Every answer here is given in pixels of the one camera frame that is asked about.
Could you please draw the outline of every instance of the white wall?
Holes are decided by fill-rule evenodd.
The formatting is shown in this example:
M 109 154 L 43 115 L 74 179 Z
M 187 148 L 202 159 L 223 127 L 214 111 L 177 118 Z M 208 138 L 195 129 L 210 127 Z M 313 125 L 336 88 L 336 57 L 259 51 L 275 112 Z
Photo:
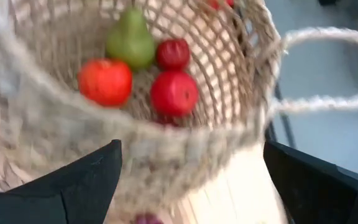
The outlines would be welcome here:
M 323 8 L 317 0 L 266 0 L 275 25 L 283 35 L 309 26 L 345 27 L 347 16 L 336 7 Z M 343 42 L 314 41 L 296 46 L 283 60 L 280 89 L 284 97 L 315 94 L 349 96 L 358 93 Z M 358 112 L 324 112 L 290 116 L 296 147 L 346 169 L 358 172 Z M 277 136 L 287 143 L 282 124 L 274 120 Z

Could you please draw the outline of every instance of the basket handle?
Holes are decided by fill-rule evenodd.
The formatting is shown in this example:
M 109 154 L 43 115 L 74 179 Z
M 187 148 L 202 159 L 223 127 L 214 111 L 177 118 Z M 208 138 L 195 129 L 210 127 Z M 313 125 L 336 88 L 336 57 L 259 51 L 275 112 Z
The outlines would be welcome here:
M 308 28 L 289 32 L 279 42 L 270 46 L 268 51 L 265 53 L 272 52 L 272 50 L 277 50 L 278 48 L 285 53 L 286 49 L 295 44 L 314 39 L 339 39 L 358 44 L 358 31 L 330 27 Z M 309 99 L 301 98 L 298 100 L 274 100 L 271 107 L 271 112 L 273 113 L 301 113 L 322 110 L 358 110 L 358 95 L 354 95 L 350 98 L 316 95 Z

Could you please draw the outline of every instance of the red tomato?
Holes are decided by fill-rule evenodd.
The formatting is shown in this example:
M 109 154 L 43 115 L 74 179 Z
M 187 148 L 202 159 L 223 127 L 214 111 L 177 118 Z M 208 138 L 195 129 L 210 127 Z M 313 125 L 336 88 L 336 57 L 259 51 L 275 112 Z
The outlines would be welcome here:
M 198 89 L 194 79 L 184 72 L 163 72 L 155 79 L 150 96 L 157 112 L 184 116 L 196 106 Z
M 234 0 L 226 0 L 226 3 L 231 7 L 234 6 Z M 209 5 L 214 9 L 219 9 L 221 7 L 217 0 L 209 0 Z
M 121 106 L 131 94 L 132 72 L 122 61 L 91 60 L 78 74 L 78 88 L 101 106 Z
M 185 39 L 169 39 L 157 47 L 157 62 L 165 70 L 183 70 L 190 61 L 190 49 Z

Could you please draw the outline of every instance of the wicker weave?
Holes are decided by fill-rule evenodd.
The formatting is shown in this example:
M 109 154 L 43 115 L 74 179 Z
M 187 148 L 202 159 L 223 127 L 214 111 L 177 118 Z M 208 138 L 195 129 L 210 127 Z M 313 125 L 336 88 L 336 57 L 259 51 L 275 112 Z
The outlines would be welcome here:
M 188 73 L 200 100 L 177 121 L 186 128 L 150 122 L 156 115 L 148 92 L 157 67 L 134 76 L 123 110 L 100 108 L 76 90 L 77 71 L 103 57 L 106 31 L 126 4 L 144 10 L 156 39 L 184 37 L 191 46 Z M 358 97 L 271 101 L 280 54 L 289 45 L 333 34 L 354 41 L 358 33 L 312 29 L 280 40 L 263 1 L 236 1 L 235 8 L 239 13 L 226 5 L 217 13 L 196 0 L 11 2 L 12 24 L 0 13 L 0 190 L 122 139 L 124 165 L 108 220 L 127 222 L 135 213 L 168 208 L 213 178 L 237 150 L 263 141 L 274 111 L 358 107 Z

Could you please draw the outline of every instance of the green pear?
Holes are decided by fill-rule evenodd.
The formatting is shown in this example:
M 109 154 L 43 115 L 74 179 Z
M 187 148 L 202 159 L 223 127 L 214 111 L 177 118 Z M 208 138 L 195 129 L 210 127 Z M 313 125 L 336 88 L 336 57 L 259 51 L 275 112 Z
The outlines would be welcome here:
M 130 7 L 109 31 L 106 54 L 124 61 L 133 70 L 149 68 L 154 62 L 155 41 L 140 9 Z

